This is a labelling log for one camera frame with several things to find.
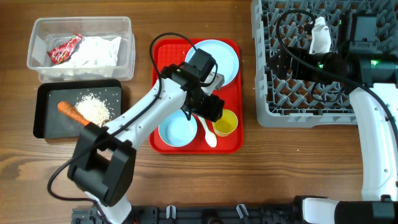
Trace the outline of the white rice pile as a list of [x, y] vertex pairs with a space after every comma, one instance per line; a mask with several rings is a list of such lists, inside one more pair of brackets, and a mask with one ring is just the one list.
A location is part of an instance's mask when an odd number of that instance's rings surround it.
[[92, 93], [82, 96], [74, 107], [86, 120], [97, 126], [103, 126], [111, 119], [111, 114], [106, 107], [105, 101], [101, 101]]

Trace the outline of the orange carrot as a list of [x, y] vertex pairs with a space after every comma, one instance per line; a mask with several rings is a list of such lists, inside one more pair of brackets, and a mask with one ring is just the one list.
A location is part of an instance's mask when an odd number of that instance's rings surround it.
[[72, 120], [80, 123], [83, 126], [86, 126], [90, 122], [84, 118], [82, 114], [80, 114], [71, 104], [66, 101], [61, 101], [57, 106], [59, 112], [68, 116]]

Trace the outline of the white napkin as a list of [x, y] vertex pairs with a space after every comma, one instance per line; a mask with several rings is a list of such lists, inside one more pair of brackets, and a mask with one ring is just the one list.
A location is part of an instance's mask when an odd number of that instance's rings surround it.
[[66, 62], [54, 67], [108, 67], [116, 66], [121, 37], [106, 40], [101, 37], [84, 37], [77, 49]]

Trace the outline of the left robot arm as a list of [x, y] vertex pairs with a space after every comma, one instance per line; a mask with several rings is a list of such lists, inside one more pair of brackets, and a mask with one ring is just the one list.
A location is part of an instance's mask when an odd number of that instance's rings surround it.
[[103, 127], [83, 128], [67, 176], [87, 194], [106, 223], [125, 223], [132, 205], [125, 198], [134, 175], [136, 152], [143, 141], [171, 114], [183, 112], [215, 122], [224, 101], [213, 94], [224, 82], [212, 74], [216, 60], [202, 49], [179, 65], [160, 72], [155, 85], [124, 114]]

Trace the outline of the light blue plate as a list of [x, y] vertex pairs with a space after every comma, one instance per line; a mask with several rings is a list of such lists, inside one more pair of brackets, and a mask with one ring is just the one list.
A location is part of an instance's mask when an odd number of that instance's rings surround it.
[[236, 78], [239, 70], [239, 59], [230, 45], [221, 40], [208, 39], [195, 44], [195, 47], [209, 53], [216, 60], [218, 64], [217, 74], [224, 76], [222, 86], [230, 84]]

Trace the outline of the yellow plastic cup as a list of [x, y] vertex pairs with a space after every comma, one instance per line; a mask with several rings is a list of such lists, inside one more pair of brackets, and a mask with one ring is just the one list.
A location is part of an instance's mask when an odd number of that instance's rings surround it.
[[215, 123], [212, 122], [213, 130], [216, 135], [226, 137], [238, 127], [238, 117], [231, 110], [223, 110], [221, 118]]

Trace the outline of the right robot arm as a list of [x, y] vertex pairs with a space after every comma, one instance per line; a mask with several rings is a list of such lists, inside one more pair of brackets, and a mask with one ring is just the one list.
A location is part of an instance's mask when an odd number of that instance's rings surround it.
[[312, 17], [305, 32], [312, 37], [308, 50], [281, 45], [269, 66], [278, 77], [314, 84], [340, 82], [358, 123], [363, 161], [360, 201], [296, 196], [279, 213], [289, 223], [397, 222], [397, 57], [378, 51], [377, 19], [358, 12], [343, 15], [338, 50], [323, 17]]

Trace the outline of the red snack wrapper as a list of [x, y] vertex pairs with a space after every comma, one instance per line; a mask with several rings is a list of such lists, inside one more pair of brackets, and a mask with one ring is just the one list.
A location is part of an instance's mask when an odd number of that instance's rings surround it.
[[71, 55], [74, 53], [82, 40], [83, 36], [81, 34], [73, 34], [72, 37], [64, 44], [59, 45], [58, 47], [55, 47], [47, 52], [50, 61], [54, 65], [65, 62], [71, 57]]

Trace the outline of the blue bowl with rice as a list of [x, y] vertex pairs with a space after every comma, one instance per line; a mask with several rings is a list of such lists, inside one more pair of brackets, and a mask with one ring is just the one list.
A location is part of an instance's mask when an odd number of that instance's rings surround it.
[[159, 126], [161, 140], [172, 147], [190, 144], [197, 135], [198, 125], [194, 116], [188, 119], [182, 110], [168, 116]]

